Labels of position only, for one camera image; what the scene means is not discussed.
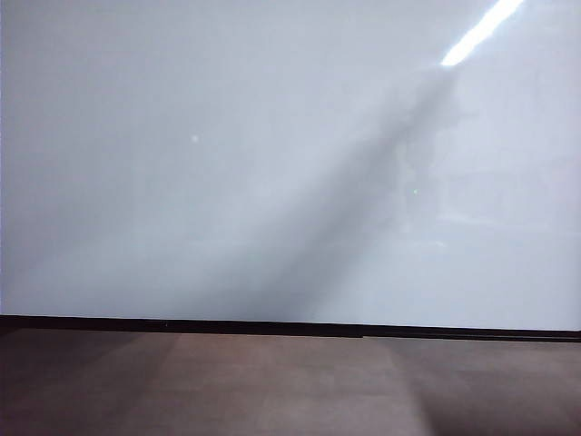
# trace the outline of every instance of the black trim strip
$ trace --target black trim strip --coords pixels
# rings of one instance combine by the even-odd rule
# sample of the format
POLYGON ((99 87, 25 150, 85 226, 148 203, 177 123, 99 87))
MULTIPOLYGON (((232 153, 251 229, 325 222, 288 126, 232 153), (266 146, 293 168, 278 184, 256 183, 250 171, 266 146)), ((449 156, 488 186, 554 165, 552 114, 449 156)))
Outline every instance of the black trim strip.
POLYGON ((464 339, 477 341, 581 342, 580 332, 462 329, 317 322, 139 320, 60 316, 0 315, 0 328, 73 329, 116 332, 179 332, 286 336, 363 336, 464 339))

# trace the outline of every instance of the glossy white panel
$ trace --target glossy white panel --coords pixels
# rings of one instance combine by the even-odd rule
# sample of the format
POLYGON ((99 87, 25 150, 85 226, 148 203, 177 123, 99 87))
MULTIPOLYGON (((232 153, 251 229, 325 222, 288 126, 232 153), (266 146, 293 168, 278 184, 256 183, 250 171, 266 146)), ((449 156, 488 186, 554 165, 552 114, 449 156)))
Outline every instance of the glossy white panel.
POLYGON ((4 0, 3 311, 581 329, 581 3, 502 3, 4 0))

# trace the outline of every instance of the bright light streak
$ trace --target bright light streak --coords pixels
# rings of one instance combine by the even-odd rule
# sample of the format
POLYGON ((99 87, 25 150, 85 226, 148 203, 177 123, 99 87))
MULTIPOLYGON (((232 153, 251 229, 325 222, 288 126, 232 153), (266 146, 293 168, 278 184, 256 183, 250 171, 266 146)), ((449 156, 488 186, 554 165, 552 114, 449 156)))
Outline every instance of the bright light streak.
POLYGON ((474 47, 488 38, 492 32, 507 18, 509 18, 525 0, 498 0, 486 12, 480 22, 465 34, 460 42, 452 47, 440 63, 443 66, 459 64, 470 54, 474 47))

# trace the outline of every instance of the reflective surface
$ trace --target reflective surface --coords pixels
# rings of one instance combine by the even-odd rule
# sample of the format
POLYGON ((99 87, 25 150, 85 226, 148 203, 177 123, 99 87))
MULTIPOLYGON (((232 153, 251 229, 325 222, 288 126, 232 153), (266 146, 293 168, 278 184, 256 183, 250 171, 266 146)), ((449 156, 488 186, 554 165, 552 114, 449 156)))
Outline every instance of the reflective surface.
POLYGON ((6 313, 581 329, 581 4, 3 2, 6 313))

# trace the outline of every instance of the floor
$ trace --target floor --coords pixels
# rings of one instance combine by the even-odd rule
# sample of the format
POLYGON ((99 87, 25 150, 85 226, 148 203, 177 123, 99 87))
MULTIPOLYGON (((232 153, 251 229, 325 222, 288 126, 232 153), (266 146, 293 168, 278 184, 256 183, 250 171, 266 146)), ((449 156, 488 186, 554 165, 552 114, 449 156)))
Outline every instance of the floor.
POLYGON ((581 344, 16 330, 0 434, 581 435, 581 344))

